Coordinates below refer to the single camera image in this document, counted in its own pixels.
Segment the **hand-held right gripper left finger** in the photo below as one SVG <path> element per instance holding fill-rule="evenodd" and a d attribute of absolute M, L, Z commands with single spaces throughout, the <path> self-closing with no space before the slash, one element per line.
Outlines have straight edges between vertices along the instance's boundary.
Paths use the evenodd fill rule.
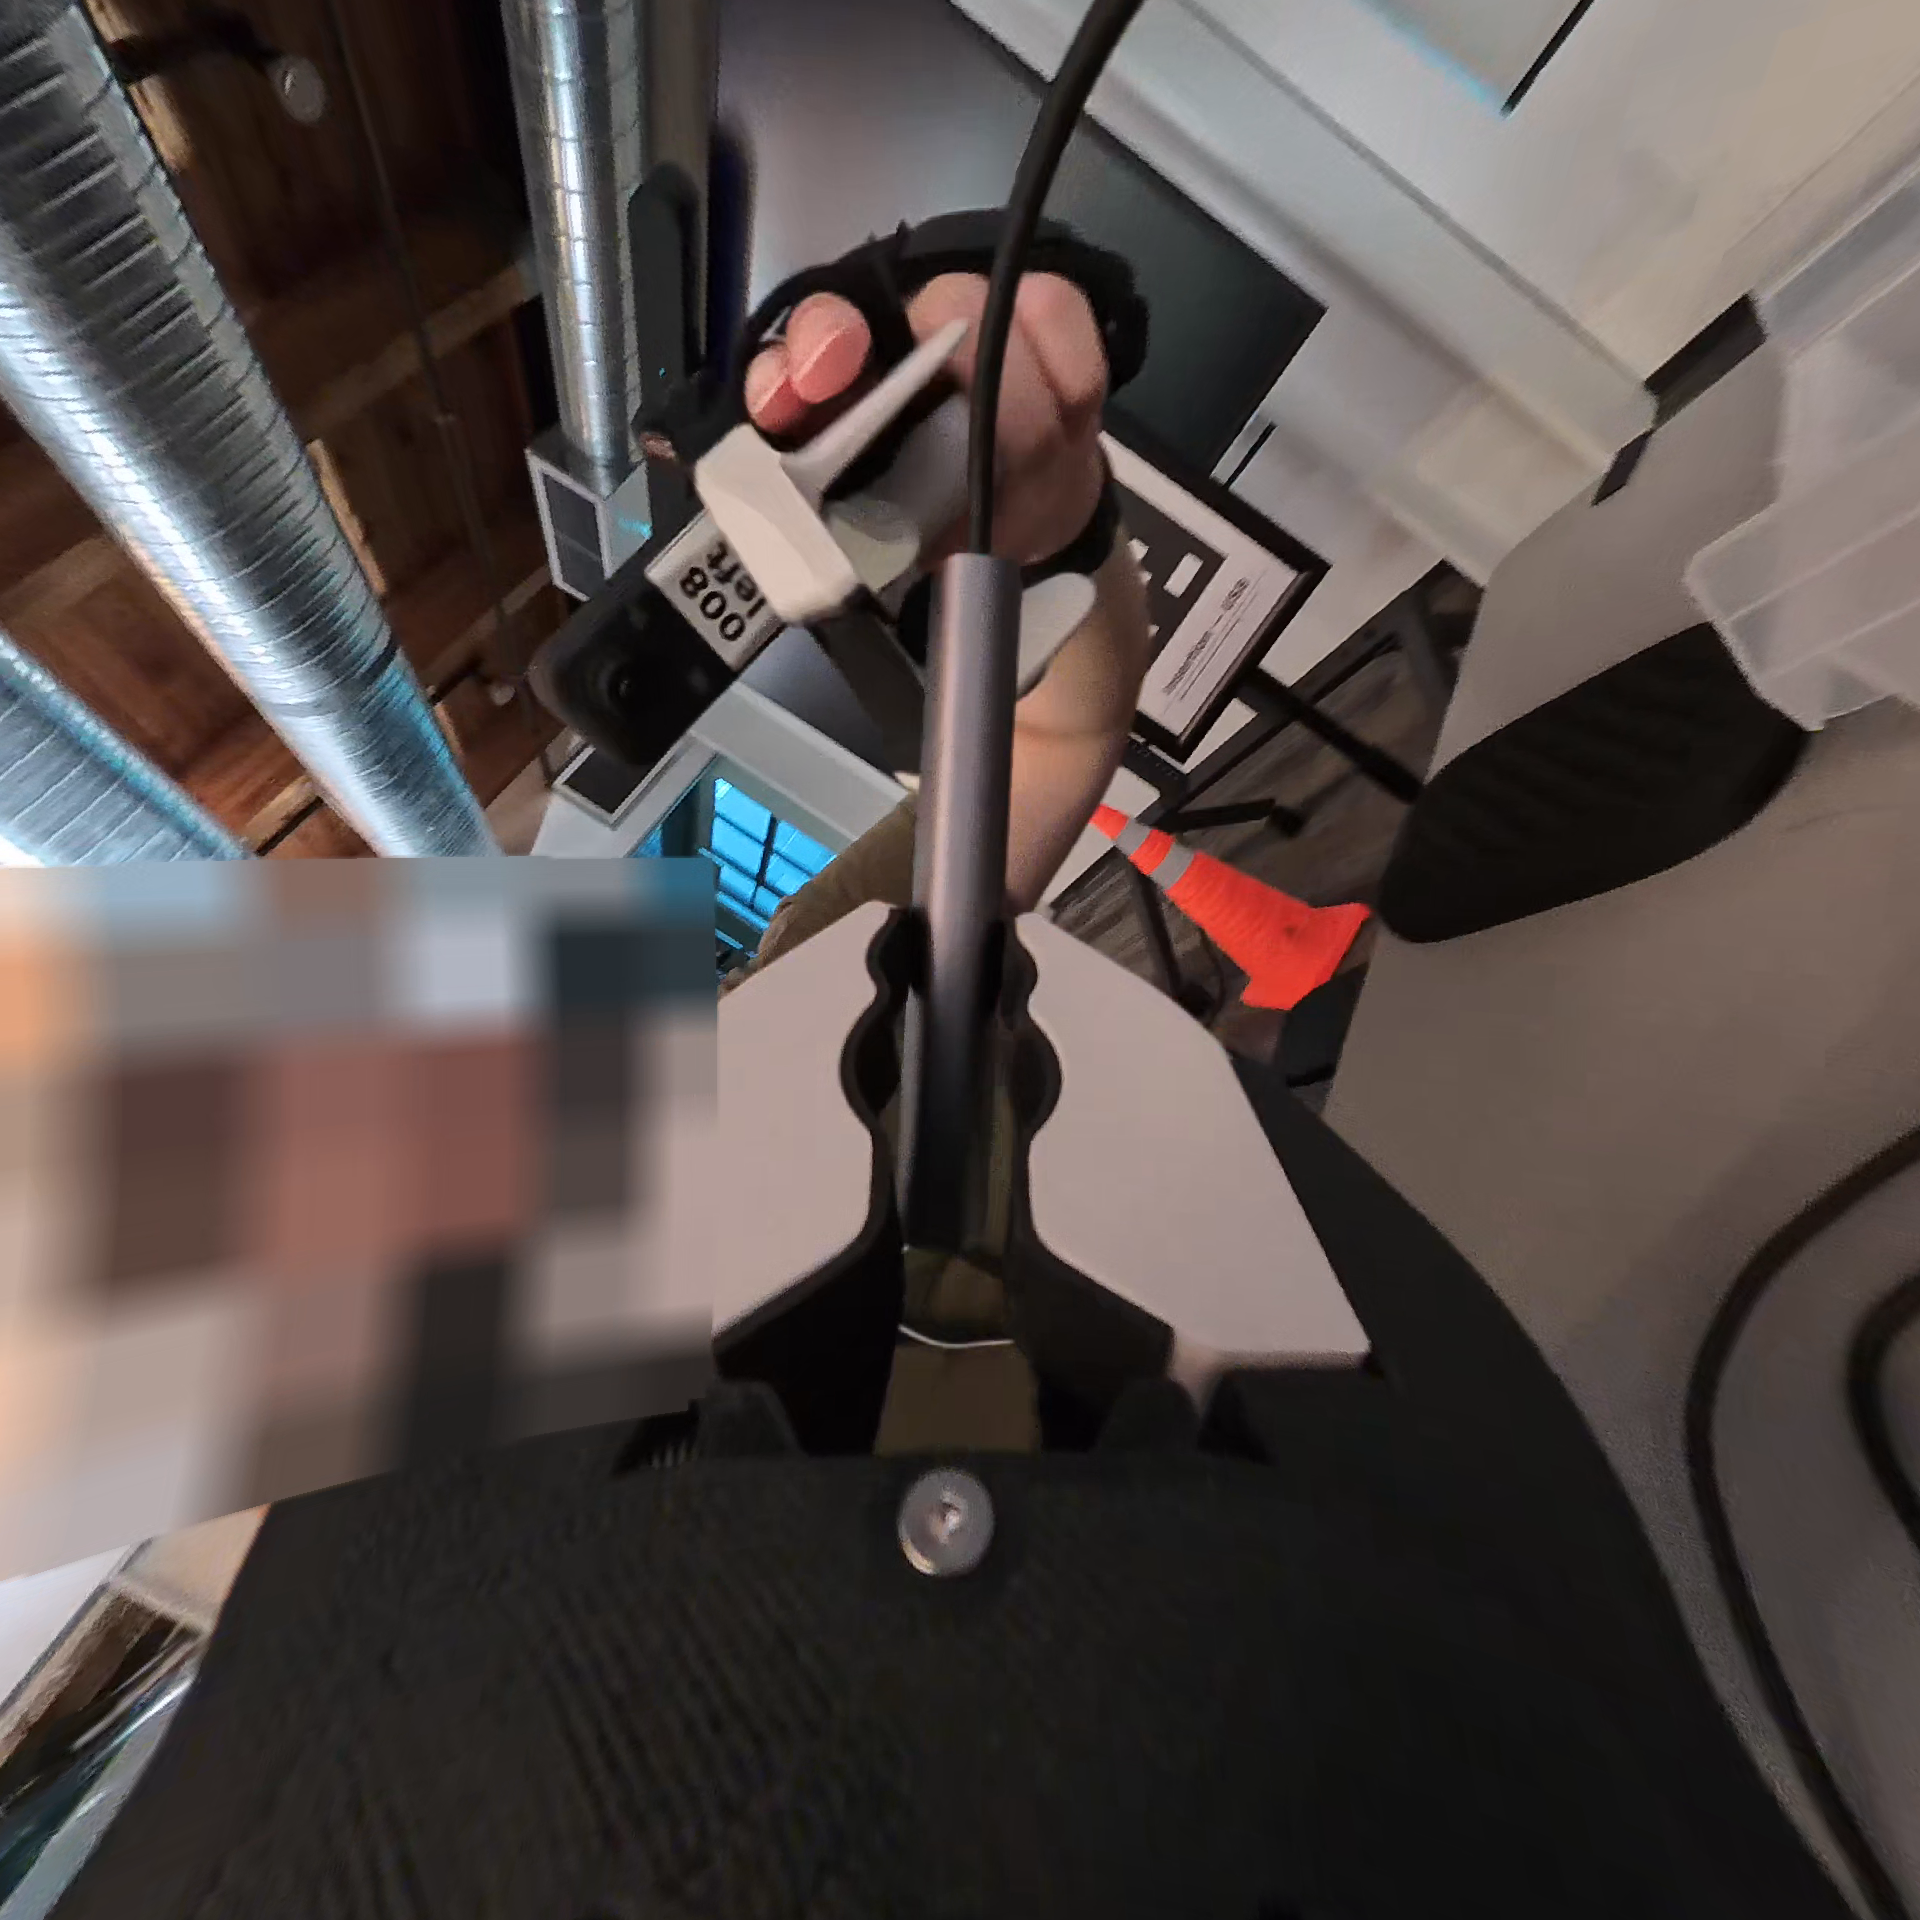
<path fill-rule="evenodd" d="M 806 1297 L 885 1210 L 874 1120 L 858 1112 L 844 1062 L 881 1005 L 871 950 L 893 917 L 853 909 L 715 1005 L 715 1358 L 742 1347 L 786 1297 Z"/>

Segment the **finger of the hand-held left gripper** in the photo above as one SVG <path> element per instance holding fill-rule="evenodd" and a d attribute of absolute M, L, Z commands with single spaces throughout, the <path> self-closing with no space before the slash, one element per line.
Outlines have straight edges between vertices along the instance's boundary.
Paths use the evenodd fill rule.
<path fill-rule="evenodd" d="M 967 334 L 941 326 L 803 448 L 745 422 L 695 463 L 714 530 L 761 592 L 885 592 L 962 521 L 970 397 L 946 367 Z"/>
<path fill-rule="evenodd" d="M 860 592 L 818 622 L 818 646 L 869 714 L 921 714 L 931 637 L 929 541 L 965 518 L 965 482 L 869 482 L 820 502 L 827 531 L 855 567 Z M 1022 574 L 1014 691 L 1049 672 L 1097 605 L 1106 560 L 1106 501 L 1084 534 Z"/>

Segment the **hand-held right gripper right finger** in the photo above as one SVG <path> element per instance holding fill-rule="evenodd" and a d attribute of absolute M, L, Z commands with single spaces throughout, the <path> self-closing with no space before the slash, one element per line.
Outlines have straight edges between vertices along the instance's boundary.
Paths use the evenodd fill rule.
<path fill-rule="evenodd" d="M 1170 1381 L 1195 1410 L 1249 1373 L 1356 1373 L 1372 1341 L 1230 1053 L 1041 917 L 999 998 L 1001 1271 L 1042 1398 L 1103 1418 Z"/>

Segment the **grey metal USB hub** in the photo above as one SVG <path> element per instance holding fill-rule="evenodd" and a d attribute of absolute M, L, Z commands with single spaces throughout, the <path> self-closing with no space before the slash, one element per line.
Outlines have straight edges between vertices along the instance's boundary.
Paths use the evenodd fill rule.
<path fill-rule="evenodd" d="M 955 1251 L 973 1229 L 975 1139 L 1005 923 L 1019 576 L 950 558 L 932 592 L 921 741 L 914 923 L 902 1016 L 902 1237 Z"/>

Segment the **clear plastic bin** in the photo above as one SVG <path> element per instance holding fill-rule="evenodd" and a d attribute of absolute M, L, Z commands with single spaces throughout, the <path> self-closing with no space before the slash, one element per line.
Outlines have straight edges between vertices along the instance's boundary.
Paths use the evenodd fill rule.
<path fill-rule="evenodd" d="M 1918 163 L 1758 297 L 1782 402 L 1773 497 L 1682 581 L 1806 730 L 1918 705 Z"/>

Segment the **person's left hand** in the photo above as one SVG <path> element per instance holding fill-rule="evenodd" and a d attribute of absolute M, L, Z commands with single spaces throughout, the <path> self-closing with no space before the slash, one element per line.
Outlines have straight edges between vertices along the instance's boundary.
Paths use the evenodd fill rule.
<path fill-rule="evenodd" d="M 871 355 L 863 317 L 812 294 L 742 374 L 742 400 L 773 440 L 812 439 Z M 1085 531 L 1109 469 L 1100 437 L 1109 361 L 1089 298 L 1027 273 L 1014 298 L 996 415 L 991 552 L 1049 560 Z M 1103 799 L 1151 659 L 1146 590 L 1123 537 L 1095 576 L 1095 608 L 1014 709 L 1005 893 L 1014 917 L 1041 905 Z"/>

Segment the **black white marker sign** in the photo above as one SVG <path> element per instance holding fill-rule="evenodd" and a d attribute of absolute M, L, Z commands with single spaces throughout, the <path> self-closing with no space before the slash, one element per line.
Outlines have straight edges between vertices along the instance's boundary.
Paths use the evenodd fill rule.
<path fill-rule="evenodd" d="M 1133 734 L 1187 762 L 1327 576 L 1327 560 L 1127 415 L 1102 437 L 1155 655 Z"/>

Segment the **orange floor cone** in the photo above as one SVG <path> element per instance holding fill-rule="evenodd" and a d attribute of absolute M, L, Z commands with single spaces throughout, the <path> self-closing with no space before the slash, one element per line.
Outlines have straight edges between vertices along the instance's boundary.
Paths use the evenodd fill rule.
<path fill-rule="evenodd" d="M 1367 903 L 1314 905 L 1258 880 L 1226 858 L 1097 803 L 1091 826 L 1241 970 L 1241 1001 L 1289 1014 L 1345 966 L 1374 909 Z"/>

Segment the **black monitor screen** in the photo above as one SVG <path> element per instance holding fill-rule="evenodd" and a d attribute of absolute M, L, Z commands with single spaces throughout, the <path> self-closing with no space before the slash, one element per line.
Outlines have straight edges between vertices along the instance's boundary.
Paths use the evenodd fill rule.
<path fill-rule="evenodd" d="M 1326 305 L 1179 197 L 1076 197 L 1051 210 L 1127 259 L 1148 307 L 1141 369 L 1113 384 L 1109 417 L 1211 472 Z"/>

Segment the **black quilted cushion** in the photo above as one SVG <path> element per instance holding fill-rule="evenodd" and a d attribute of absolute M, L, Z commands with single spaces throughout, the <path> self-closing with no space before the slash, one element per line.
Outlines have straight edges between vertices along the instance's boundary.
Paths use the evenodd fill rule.
<path fill-rule="evenodd" d="M 1666 872 L 1747 826 L 1811 730 L 1697 623 L 1574 683 L 1433 771 L 1377 917 L 1446 943 Z"/>

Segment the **silver ventilation duct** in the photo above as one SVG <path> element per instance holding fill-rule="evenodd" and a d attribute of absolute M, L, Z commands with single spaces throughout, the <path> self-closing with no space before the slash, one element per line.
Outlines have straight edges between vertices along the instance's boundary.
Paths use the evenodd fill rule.
<path fill-rule="evenodd" d="M 703 210 L 715 106 L 715 3 L 503 1 L 518 163 L 543 331 L 574 469 L 609 490 L 635 465 L 644 397 L 634 193 L 655 175 Z"/>
<path fill-rule="evenodd" d="M 2 14 L 2 384 L 374 851 L 497 851 L 83 3 Z"/>

